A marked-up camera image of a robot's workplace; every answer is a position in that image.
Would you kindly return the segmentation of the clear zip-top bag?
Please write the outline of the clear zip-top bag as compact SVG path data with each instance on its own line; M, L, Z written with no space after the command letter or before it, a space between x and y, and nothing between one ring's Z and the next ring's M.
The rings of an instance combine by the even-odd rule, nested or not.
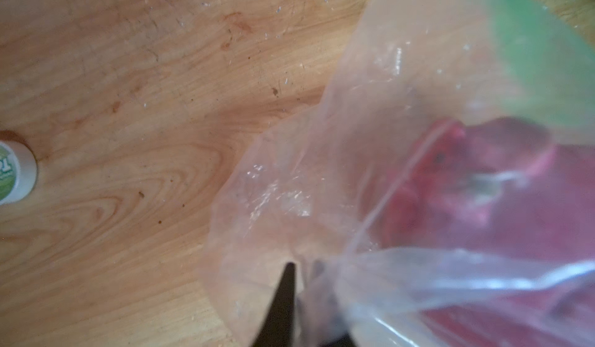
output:
M241 345L594 344L594 51L536 0L371 0L321 102L215 197Z

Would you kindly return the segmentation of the small white towel tablet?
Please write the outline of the small white towel tablet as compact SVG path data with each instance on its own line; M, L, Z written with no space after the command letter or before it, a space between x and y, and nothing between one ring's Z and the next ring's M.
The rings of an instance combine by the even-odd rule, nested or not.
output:
M18 142L1 141L1 205L23 200L37 181L37 161Z

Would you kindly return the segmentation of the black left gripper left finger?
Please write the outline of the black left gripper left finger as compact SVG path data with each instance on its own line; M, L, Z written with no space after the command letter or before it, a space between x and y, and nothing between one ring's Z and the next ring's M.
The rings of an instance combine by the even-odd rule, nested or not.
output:
M289 347L294 338L296 265L287 263L252 347Z

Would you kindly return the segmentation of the pink dragon fruit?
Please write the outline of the pink dragon fruit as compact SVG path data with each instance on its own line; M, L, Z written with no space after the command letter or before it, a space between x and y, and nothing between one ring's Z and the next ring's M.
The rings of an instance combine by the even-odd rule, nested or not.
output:
M594 148L518 117L435 122L373 231L452 346L594 344Z

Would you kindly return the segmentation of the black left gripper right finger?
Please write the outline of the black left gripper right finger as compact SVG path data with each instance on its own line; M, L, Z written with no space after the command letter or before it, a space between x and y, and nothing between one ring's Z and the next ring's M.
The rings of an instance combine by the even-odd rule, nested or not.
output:
M311 271L311 331L318 346L354 346L334 291L335 272L322 260Z

